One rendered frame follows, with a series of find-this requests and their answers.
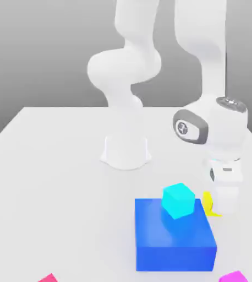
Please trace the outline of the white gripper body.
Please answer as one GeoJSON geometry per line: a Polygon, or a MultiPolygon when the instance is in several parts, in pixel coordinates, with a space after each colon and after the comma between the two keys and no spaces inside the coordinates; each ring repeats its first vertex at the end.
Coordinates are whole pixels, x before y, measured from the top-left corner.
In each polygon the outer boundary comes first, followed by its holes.
{"type": "Polygon", "coordinates": [[[239,182],[213,185],[213,211],[217,214],[233,214],[238,209],[239,182]]]}

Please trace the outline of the small yellow cube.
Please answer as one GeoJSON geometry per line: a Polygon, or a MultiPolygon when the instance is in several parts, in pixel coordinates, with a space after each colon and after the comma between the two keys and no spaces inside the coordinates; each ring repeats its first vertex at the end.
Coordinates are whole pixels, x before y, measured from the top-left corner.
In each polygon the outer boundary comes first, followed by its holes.
{"type": "Polygon", "coordinates": [[[218,203],[211,196],[209,191],[204,191],[201,200],[206,216],[221,217],[222,214],[218,210],[218,203]]]}

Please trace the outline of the small cyan cube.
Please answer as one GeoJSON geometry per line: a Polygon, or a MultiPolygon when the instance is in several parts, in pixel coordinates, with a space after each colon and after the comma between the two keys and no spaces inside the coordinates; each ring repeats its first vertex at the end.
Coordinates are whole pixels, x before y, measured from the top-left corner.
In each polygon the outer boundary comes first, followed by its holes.
{"type": "Polygon", "coordinates": [[[175,220],[194,212],[195,193],[178,183],[163,189],[162,207],[175,220]]]}

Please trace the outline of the small magenta cube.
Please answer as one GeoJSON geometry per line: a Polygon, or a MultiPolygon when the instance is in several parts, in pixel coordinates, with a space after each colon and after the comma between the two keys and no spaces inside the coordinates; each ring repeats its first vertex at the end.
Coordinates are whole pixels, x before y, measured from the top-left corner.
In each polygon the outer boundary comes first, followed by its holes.
{"type": "Polygon", "coordinates": [[[248,282],[241,271],[235,271],[221,276],[218,282],[248,282]]]}

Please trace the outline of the small pink cube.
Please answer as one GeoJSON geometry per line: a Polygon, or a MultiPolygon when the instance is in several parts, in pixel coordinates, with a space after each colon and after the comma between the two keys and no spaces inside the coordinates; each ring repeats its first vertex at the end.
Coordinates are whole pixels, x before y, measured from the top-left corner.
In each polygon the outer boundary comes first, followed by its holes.
{"type": "Polygon", "coordinates": [[[39,280],[38,282],[58,282],[58,281],[56,277],[51,273],[45,276],[44,278],[42,278],[41,280],[39,280]]]}

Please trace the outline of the large blue box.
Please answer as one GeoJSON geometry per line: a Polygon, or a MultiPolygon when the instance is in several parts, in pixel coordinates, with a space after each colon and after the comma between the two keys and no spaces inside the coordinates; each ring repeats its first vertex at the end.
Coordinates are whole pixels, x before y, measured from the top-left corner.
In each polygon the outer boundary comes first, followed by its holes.
{"type": "Polygon", "coordinates": [[[201,201],[173,219],[160,199],[135,200],[135,256],[139,272],[210,272],[217,244],[201,201]]]}

